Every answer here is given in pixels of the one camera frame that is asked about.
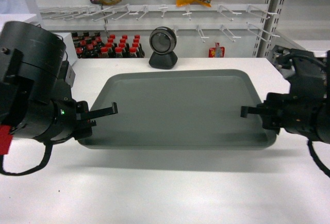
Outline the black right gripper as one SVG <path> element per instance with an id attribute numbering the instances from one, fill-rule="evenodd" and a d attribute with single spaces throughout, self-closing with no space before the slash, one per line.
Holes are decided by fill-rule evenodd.
<path id="1" fill-rule="evenodd" d="M 279 132 L 299 134 L 311 141 L 329 143 L 329 100 L 326 98 L 293 97 L 289 94 L 268 93 L 261 105 L 262 127 Z M 260 115 L 262 108 L 242 106 L 240 117 Z"/>

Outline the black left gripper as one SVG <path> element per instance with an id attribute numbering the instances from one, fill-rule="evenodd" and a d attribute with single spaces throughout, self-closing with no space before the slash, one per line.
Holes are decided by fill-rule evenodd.
<path id="1" fill-rule="evenodd" d="M 80 140 L 92 135 L 95 121 L 89 119 L 118 113 L 116 102 L 111 107 L 89 112 L 88 120 L 78 120 L 77 114 L 86 113 L 86 101 L 50 101 L 43 104 L 31 100 L 15 103 L 15 136 L 38 142 L 63 143 L 71 138 Z"/>

